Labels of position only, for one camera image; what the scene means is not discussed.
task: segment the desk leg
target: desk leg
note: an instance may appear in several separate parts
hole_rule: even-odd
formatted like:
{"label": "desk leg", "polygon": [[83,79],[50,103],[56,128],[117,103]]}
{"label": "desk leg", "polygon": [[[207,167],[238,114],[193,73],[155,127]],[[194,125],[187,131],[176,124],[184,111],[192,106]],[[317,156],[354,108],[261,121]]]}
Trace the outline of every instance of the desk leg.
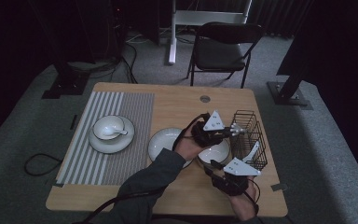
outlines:
{"label": "desk leg", "polygon": [[172,25],[171,25],[171,47],[170,47],[170,64],[176,61],[176,0],[172,0]]}

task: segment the black wire basket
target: black wire basket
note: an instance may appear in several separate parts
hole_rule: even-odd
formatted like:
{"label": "black wire basket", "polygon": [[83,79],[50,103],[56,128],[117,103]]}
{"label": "black wire basket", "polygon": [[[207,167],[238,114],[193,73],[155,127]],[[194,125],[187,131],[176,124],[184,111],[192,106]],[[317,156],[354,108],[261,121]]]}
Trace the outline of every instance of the black wire basket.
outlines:
{"label": "black wire basket", "polygon": [[244,129],[243,133],[229,137],[232,158],[244,159],[252,151],[255,144],[259,144],[257,152],[247,164],[261,171],[267,165],[266,143],[260,123],[255,117],[255,112],[249,110],[237,110],[232,124],[238,124]]}

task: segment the saucer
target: saucer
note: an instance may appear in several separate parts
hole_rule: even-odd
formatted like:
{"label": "saucer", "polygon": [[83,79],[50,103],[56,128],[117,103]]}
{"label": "saucer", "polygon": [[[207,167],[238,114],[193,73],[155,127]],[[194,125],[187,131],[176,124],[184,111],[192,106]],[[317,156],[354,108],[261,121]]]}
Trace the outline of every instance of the saucer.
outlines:
{"label": "saucer", "polygon": [[[168,150],[172,150],[173,143],[181,131],[182,130],[178,128],[167,128],[155,133],[150,139],[147,148],[150,160],[154,161],[164,147]],[[187,161],[183,168],[187,167],[191,162],[192,161]]]}
{"label": "saucer", "polygon": [[127,134],[121,134],[119,137],[110,140],[101,140],[94,135],[91,128],[89,130],[89,144],[92,148],[102,153],[115,153],[130,144],[135,134],[135,128],[129,119],[119,117],[124,121],[124,130],[127,131]]}

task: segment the white bowl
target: white bowl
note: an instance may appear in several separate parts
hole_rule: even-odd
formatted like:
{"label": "white bowl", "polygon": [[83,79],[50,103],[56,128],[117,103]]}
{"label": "white bowl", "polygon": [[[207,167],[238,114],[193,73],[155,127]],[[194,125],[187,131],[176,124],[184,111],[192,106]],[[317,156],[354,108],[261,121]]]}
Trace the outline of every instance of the white bowl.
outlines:
{"label": "white bowl", "polygon": [[[181,131],[182,129],[178,128],[167,128],[155,133],[149,141],[147,150],[150,160],[154,161],[163,148],[172,150],[173,143]],[[183,168],[187,167],[191,162],[192,161],[186,161]]]}
{"label": "white bowl", "polygon": [[120,135],[120,133],[110,133],[112,129],[124,130],[124,121],[121,117],[114,115],[102,117],[92,127],[94,135],[102,140],[113,139]]}
{"label": "white bowl", "polygon": [[199,154],[199,160],[202,164],[212,167],[211,160],[225,163],[229,154],[229,145],[226,140],[223,140],[219,145],[214,145],[207,148]]}

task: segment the chair seat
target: chair seat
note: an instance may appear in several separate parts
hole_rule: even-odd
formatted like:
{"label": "chair seat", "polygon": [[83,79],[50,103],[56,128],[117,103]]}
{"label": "chair seat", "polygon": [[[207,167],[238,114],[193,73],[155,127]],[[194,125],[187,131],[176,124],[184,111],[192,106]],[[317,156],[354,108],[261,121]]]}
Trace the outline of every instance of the chair seat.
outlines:
{"label": "chair seat", "polygon": [[197,45],[195,63],[201,70],[240,71],[245,66],[240,45],[202,39]]}

